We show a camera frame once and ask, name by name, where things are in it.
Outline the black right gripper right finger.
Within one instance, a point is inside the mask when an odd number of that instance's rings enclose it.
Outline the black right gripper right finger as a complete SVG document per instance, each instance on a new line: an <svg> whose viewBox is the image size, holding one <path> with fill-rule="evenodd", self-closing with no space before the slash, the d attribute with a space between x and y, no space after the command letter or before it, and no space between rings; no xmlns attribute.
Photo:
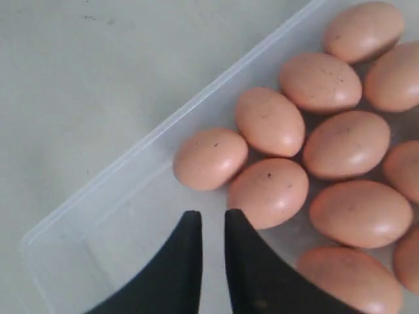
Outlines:
<svg viewBox="0 0 419 314"><path fill-rule="evenodd" d="M239 209L225 212L225 267L233 313L359 313L284 262Z"/></svg>

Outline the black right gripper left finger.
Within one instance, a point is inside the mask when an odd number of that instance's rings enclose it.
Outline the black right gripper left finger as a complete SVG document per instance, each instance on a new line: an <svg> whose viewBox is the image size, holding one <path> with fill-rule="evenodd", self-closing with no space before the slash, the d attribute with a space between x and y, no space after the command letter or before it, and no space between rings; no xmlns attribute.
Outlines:
<svg viewBox="0 0 419 314"><path fill-rule="evenodd" d="M186 211L150 262L89 313L198 313L202 286L202 216Z"/></svg>

